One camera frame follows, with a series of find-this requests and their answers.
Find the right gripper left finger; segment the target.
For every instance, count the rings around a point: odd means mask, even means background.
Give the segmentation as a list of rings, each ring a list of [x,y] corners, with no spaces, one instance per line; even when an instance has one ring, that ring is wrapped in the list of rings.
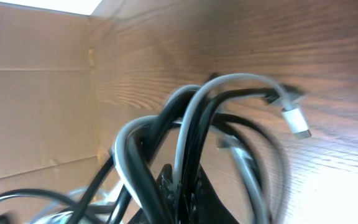
[[[173,168],[171,164],[165,164],[162,167],[156,181],[159,192],[163,197],[163,201],[167,204],[169,214],[175,220],[175,209],[174,202],[175,196],[174,192],[170,190],[170,185],[172,183],[173,177]],[[150,224],[142,208],[138,209],[135,215],[127,222],[128,224]]]

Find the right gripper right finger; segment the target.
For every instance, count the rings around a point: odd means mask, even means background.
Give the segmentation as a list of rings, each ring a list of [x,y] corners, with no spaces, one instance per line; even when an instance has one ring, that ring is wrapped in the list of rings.
[[[236,218],[220,201],[204,169],[200,166],[196,187],[191,195],[188,223],[194,224],[239,224]]]

